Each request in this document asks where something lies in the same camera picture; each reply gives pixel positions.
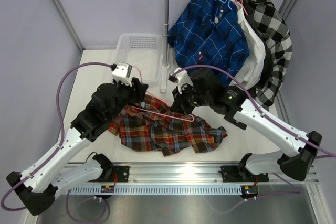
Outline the red plaid shirt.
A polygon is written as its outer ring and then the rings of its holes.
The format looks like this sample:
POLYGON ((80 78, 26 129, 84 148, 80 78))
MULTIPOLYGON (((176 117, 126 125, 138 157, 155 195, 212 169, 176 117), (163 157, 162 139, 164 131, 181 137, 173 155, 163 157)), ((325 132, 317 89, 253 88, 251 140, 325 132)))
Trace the red plaid shirt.
POLYGON ((142 103, 126 106, 110 124, 109 132, 137 152, 171 156, 192 147, 195 153, 216 150, 227 137, 224 127, 211 127, 203 118, 173 113, 163 100, 147 94, 142 103))

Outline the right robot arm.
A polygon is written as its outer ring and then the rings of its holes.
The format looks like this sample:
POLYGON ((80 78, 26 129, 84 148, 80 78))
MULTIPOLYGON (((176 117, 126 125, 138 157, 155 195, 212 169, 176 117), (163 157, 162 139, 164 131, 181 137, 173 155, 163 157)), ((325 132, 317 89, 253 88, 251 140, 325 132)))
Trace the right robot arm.
POLYGON ((172 112, 191 114, 195 107, 208 106, 241 129, 251 127, 279 148, 266 154, 245 154, 227 173, 229 178, 254 181, 262 174, 282 172, 297 181, 306 179, 322 140, 318 132, 292 127, 260 107, 249 92, 222 86, 210 69, 197 67, 191 75, 177 69, 169 80, 177 84, 172 112))

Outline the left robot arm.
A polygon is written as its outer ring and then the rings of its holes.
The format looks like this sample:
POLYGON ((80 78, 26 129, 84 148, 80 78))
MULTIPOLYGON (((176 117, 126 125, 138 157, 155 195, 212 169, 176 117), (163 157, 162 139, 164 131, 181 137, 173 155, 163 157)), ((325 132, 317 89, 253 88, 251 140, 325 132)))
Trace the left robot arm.
POLYGON ((104 154, 96 154, 66 172, 61 170, 107 131, 125 106, 143 101, 148 87, 138 78, 130 79, 128 84, 121 81, 101 84, 58 143, 30 168, 6 177, 33 216, 46 211, 60 195, 78 185, 91 180, 106 182, 112 177, 113 163, 104 154))

